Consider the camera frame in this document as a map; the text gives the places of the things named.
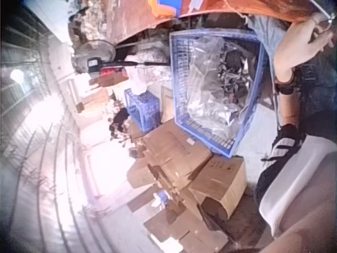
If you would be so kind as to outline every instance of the concrete floor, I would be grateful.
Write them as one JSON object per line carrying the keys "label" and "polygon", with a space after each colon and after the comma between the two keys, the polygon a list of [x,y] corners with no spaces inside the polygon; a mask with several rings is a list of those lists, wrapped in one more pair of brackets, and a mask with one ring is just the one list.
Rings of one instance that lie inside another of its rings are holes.
{"label": "concrete floor", "polygon": [[[148,89],[160,97],[160,84],[151,85]],[[262,172],[261,158],[269,153],[275,136],[276,119],[274,112],[258,104],[251,126],[243,137],[236,153],[244,157],[248,187],[250,188],[248,192],[250,194],[252,194]],[[106,228],[113,245],[122,253],[161,252],[159,247],[153,245],[153,241],[149,239],[150,235],[143,226],[143,223],[159,210],[151,207],[151,203],[148,203],[140,210],[132,213],[126,205],[146,189],[147,187],[133,189],[127,181],[124,181],[113,194],[99,200],[102,209],[108,208],[110,210],[103,218],[102,224]],[[271,240],[270,231],[267,228],[257,246],[264,247]]]}

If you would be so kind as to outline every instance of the box flap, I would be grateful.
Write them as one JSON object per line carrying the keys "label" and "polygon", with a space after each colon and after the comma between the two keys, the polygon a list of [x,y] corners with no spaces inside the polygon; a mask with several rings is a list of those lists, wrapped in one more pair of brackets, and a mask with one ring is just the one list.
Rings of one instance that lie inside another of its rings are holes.
{"label": "box flap", "polygon": [[153,175],[147,167],[147,160],[145,158],[136,159],[126,173],[126,178],[133,188],[146,186],[155,182]]}
{"label": "box flap", "polygon": [[228,217],[239,203],[247,185],[244,160],[216,155],[200,171],[189,189],[202,204],[206,197],[223,206]]}

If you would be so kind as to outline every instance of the light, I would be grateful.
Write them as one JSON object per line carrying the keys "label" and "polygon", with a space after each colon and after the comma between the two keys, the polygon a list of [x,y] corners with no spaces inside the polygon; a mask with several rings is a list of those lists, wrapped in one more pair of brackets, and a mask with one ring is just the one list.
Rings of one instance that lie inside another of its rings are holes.
{"label": "light", "polygon": [[56,96],[47,96],[32,108],[27,117],[27,123],[49,128],[52,123],[57,123],[62,119],[63,113],[61,100]]}
{"label": "light", "polygon": [[18,84],[22,84],[24,80],[24,73],[21,70],[15,69],[11,72],[11,79]]}

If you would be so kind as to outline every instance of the blue plastic crate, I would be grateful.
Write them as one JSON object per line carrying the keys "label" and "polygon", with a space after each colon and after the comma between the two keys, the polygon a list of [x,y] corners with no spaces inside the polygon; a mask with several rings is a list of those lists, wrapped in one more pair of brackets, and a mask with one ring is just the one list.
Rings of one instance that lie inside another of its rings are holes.
{"label": "blue plastic crate", "polygon": [[[249,41],[260,45],[259,60],[257,63],[256,75],[247,113],[237,136],[229,140],[220,138],[212,134],[211,130],[201,127],[201,125],[190,118],[190,115],[187,112],[186,90],[193,43],[198,38],[205,35],[219,36],[225,39]],[[191,135],[201,140],[212,151],[230,158],[237,145],[240,143],[240,140],[248,130],[256,109],[256,103],[261,88],[261,79],[267,62],[266,52],[263,45],[257,39],[254,32],[237,29],[202,29],[171,33],[170,51],[175,123]]]}
{"label": "blue plastic crate", "polygon": [[149,132],[160,125],[160,102],[151,92],[135,95],[131,89],[124,91],[127,112],[131,119],[144,132]]}

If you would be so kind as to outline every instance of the cable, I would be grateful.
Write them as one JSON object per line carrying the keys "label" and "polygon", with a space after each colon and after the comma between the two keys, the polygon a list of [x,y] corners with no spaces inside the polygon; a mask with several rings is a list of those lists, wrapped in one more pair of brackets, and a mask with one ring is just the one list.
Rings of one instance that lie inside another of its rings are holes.
{"label": "cable", "polygon": [[247,15],[243,15],[240,12],[238,12],[236,9],[234,9],[231,5],[229,5],[229,3],[227,2],[227,0],[224,0],[224,2],[228,6],[228,8],[230,10],[232,10],[235,13],[237,13],[237,15],[239,15],[241,18],[243,18],[245,20],[245,22],[244,22],[245,25],[248,23],[248,16]]}

